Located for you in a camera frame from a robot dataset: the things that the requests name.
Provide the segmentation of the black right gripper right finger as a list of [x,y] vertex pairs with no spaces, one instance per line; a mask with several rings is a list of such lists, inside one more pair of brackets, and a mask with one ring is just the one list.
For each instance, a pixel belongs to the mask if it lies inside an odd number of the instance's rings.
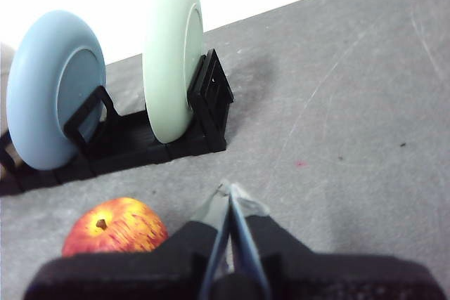
[[230,202],[243,260],[272,299],[444,299],[423,265],[394,256],[315,252],[242,187]]

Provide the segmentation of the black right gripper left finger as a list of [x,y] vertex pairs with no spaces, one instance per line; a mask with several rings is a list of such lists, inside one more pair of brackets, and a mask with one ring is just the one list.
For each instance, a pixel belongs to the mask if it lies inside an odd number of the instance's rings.
[[151,252],[77,254],[45,263],[25,299],[204,299],[226,247],[231,184],[222,181]]

